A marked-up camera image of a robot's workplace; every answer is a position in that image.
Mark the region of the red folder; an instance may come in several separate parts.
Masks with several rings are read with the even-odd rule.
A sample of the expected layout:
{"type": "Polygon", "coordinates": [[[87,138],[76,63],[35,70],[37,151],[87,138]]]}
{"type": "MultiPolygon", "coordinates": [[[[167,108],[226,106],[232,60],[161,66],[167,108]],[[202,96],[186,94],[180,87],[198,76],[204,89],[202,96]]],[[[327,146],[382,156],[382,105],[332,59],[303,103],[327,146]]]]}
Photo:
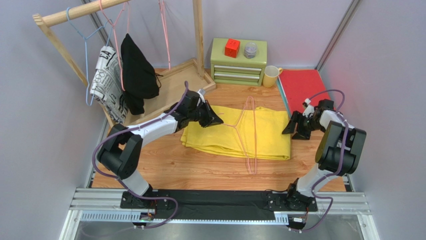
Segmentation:
{"type": "Polygon", "coordinates": [[[302,113],[305,99],[326,89],[316,69],[283,70],[277,86],[289,115],[294,111],[302,113]]]}

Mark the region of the wooden clothes rack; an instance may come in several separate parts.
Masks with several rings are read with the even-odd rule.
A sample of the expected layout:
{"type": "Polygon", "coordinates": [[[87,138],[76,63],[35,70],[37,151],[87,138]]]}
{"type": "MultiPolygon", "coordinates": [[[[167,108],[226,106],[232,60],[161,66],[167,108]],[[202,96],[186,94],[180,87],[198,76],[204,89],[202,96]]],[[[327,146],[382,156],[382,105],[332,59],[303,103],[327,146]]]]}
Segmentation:
{"type": "MultiPolygon", "coordinates": [[[[56,50],[61,54],[70,68],[75,72],[81,82],[88,87],[89,82],[87,73],[82,72],[70,52],[51,30],[51,27],[65,23],[68,20],[74,20],[95,14],[99,11],[106,10],[117,5],[124,5],[125,3],[126,1],[124,0],[96,0],[92,2],[85,2],[84,4],[72,7],[69,10],[63,10],[47,16],[41,16],[37,13],[34,14],[32,18],[56,50]]],[[[162,87],[159,91],[160,99],[148,100],[145,104],[146,108],[144,114],[132,115],[129,113],[124,122],[126,126],[136,125],[144,121],[151,120],[154,117],[157,117],[164,110],[171,107],[180,99],[180,93],[185,90],[184,82],[187,82],[189,88],[195,91],[202,89],[206,92],[210,92],[216,89],[216,83],[205,71],[202,1],[194,0],[192,2],[192,7],[195,28],[195,48],[197,52],[196,57],[162,71],[159,76],[159,80],[162,83],[162,87]]]]}

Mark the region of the yellow trousers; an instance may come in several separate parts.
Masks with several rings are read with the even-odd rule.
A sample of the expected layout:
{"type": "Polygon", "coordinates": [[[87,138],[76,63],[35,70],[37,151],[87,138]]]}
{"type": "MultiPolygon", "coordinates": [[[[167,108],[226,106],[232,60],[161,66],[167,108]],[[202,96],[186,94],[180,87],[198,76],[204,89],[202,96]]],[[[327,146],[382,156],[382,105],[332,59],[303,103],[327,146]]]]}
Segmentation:
{"type": "Polygon", "coordinates": [[[286,111],[257,107],[254,111],[213,106],[223,124],[201,127],[191,122],[180,138],[185,147],[236,158],[286,161],[291,158],[291,135],[286,111]]]}

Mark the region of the black base cloth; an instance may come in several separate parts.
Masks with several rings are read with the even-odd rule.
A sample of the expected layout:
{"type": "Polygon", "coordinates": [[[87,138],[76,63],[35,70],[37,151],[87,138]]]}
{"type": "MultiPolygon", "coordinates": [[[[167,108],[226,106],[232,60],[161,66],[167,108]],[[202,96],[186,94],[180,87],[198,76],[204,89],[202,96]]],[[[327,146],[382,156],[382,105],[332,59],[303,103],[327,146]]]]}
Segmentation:
{"type": "Polygon", "coordinates": [[[123,192],[121,209],[154,210],[156,219],[166,219],[175,213],[175,220],[273,220],[274,212],[318,211],[313,198],[287,199],[285,192],[242,190],[171,190],[148,192],[144,200],[123,192]]]}

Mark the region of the black garment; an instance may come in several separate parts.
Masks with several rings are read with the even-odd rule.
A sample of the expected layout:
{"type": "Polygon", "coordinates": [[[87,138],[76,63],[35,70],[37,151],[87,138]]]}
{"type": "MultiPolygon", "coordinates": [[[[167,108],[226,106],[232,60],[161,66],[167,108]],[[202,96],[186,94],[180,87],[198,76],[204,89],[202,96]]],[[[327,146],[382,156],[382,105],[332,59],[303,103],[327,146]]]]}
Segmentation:
{"type": "Polygon", "coordinates": [[[121,43],[124,99],[132,115],[145,113],[145,100],[160,95],[161,84],[154,67],[127,33],[121,43]]]}

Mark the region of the white patterned garment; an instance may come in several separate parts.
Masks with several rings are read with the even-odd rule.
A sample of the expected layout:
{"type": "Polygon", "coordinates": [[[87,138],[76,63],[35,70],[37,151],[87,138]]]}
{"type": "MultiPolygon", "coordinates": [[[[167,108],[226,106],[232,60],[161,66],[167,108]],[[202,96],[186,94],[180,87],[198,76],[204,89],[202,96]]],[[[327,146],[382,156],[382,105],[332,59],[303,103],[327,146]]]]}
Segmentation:
{"type": "Polygon", "coordinates": [[[121,85],[121,65],[122,61],[114,48],[103,46],[89,92],[111,120],[119,124],[125,122],[129,111],[121,85]]]}

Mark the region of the yellow mug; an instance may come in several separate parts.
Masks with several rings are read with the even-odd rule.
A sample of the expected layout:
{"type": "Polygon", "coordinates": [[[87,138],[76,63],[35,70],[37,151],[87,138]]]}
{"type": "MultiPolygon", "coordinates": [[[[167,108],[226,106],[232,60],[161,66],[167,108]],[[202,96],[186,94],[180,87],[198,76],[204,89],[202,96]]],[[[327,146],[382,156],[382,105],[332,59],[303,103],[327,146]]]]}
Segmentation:
{"type": "Polygon", "coordinates": [[[282,72],[283,68],[281,67],[276,67],[273,65],[266,66],[264,69],[262,85],[266,88],[273,87],[282,72]]]}

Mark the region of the red cube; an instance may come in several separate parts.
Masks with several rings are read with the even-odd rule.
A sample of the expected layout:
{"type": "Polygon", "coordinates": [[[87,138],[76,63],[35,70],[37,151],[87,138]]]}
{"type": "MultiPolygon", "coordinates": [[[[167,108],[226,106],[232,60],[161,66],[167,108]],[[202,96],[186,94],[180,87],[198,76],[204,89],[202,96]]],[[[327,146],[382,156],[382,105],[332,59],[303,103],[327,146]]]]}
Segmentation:
{"type": "Polygon", "coordinates": [[[224,55],[231,58],[237,58],[241,42],[237,39],[229,38],[224,47],[224,55]]]}

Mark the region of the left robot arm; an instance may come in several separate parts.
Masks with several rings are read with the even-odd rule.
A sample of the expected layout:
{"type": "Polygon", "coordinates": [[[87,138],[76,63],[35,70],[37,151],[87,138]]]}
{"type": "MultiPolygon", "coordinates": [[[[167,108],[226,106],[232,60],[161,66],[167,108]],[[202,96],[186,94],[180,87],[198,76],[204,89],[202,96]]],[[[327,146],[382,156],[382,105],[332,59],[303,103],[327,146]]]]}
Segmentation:
{"type": "Polygon", "coordinates": [[[203,128],[224,122],[204,98],[203,90],[186,90],[168,110],[146,122],[133,126],[114,125],[94,150],[93,159],[111,172],[110,178],[118,180],[133,195],[145,199],[151,185],[137,169],[142,148],[186,128],[191,122],[203,128]]]}

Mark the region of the aluminium base frame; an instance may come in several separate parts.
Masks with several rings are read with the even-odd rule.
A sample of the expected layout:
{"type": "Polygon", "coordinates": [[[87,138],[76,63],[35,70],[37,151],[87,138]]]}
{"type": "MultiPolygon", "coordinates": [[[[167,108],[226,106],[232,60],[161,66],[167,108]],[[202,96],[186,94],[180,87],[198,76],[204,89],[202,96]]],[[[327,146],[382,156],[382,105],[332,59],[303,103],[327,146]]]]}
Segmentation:
{"type": "Polygon", "coordinates": [[[320,192],[310,203],[285,204],[286,194],[272,190],[170,190],[152,192],[142,200],[124,189],[78,188],[72,198],[60,239],[73,240],[81,222],[168,224],[276,225],[292,228],[325,226],[342,232],[355,217],[354,230],[377,240],[366,196],[362,192],[320,192]]]}

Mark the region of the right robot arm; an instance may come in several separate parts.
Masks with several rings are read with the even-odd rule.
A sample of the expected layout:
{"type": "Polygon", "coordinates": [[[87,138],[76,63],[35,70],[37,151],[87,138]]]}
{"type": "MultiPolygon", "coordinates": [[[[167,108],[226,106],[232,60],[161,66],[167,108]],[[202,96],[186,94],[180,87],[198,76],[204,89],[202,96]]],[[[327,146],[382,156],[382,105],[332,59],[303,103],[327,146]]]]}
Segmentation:
{"type": "Polygon", "coordinates": [[[334,109],[332,100],[323,99],[312,106],[307,98],[303,107],[304,112],[292,113],[282,134],[292,135],[293,140],[309,140],[313,131],[320,130],[323,137],[314,167],[287,188],[284,202],[295,211],[308,209],[316,200],[316,193],[331,180],[355,172],[367,137],[366,131],[349,124],[334,109]]]}

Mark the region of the green mini drawer chest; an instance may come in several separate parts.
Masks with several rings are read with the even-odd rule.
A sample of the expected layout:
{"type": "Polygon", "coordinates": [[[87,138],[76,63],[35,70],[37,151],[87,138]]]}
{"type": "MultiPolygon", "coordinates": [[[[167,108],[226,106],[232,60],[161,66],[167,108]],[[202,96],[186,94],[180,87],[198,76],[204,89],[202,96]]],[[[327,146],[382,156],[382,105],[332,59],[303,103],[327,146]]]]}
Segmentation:
{"type": "Polygon", "coordinates": [[[240,50],[237,56],[225,55],[227,38],[215,37],[212,40],[210,55],[211,78],[216,83],[259,87],[262,85],[267,66],[268,44],[262,40],[240,40],[240,50]],[[253,58],[244,56],[244,48],[248,43],[257,46],[253,58]]]}

